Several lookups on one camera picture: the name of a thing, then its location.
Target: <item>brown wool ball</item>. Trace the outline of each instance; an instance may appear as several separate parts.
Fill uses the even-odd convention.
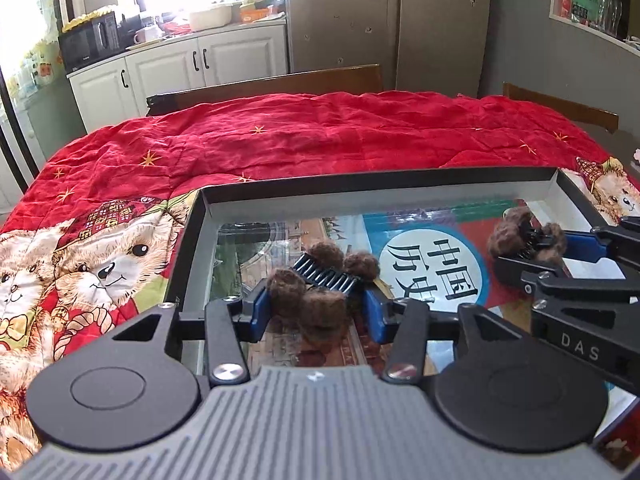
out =
[[[520,237],[518,225],[512,222],[498,222],[494,232],[487,241],[487,250],[494,258],[498,256],[513,256],[524,249],[524,240]]]
[[[526,206],[512,207],[511,209],[507,209],[504,215],[504,220],[507,222],[512,222],[516,225],[520,225],[523,221],[530,222],[532,216],[533,214]]]
[[[556,266],[562,266],[562,256],[555,248],[542,249],[534,258],[537,262],[544,262]]]
[[[308,249],[307,253],[321,267],[331,267],[332,269],[342,270],[344,253],[342,252],[340,247],[338,247],[333,242],[316,242]]]
[[[296,317],[306,292],[306,283],[291,269],[275,269],[267,278],[267,292],[274,315],[286,319]]]
[[[547,236],[554,238],[553,248],[558,251],[559,254],[564,254],[566,251],[566,235],[562,228],[556,223],[546,224],[542,228],[542,232]]]
[[[365,282],[372,282],[380,275],[380,264],[373,254],[359,251],[347,254],[344,259],[344,272],[358,276]]]
[[[312,288],[302,297],[300,332],[311,344],[339,344],[347,329],[347,303],[343,293]]]

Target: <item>mug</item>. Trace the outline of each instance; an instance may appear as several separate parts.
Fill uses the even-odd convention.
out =
[[[149,25],[148,27],[141,28],[136,32],[136,35],[133,37],[133,43],[146,43],[147,41],[157,40],[158,38],[162,38],[164,36],[164,32],[157,25]]]

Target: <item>wooden chair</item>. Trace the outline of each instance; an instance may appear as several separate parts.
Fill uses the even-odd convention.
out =
[[[502,95],[513,99],[514,101],[530,101],[539,105],[546,106],[564,115],[570,121],[576,121],[585,124],[594,124],[606,129],[610,134],[618,129],[618,116],[598,108],[592,108],[580,103],[565,101],[558,97],[541,94],[520,88],[511,83],[503,83]]]
[[[330,92],[347,92],[359,95],[382,91],[380,65],[375,64],[302,72],[154,95],[146,99],[146,104],[149,107],[147,116],[157,116],[185,110],[201,103],[219,103],[229,99],[265,94],[322,95]]]

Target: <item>refrigerator door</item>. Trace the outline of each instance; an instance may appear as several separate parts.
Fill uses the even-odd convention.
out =
[[[379,63],[394,82],[398,0],[289,0],[292,72]]]
[[[476,97],[490,0],[400,0],[399,90]]]

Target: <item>white cabinet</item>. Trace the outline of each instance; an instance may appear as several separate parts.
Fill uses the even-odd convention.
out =
[[[146,114],[146,98],[204,86],[198,40],[182,40],[127,56],[138,109]]]
[[[140,117],[124,58],[75,74],[69,81],[88,133]]]
[[[284,22],[230,25],[126,53],[69,76],[88,132],[146,115],[146,99],[286,74]]]
[[[207,86],[287,73],[285,27],[231,30],[198,38]]]

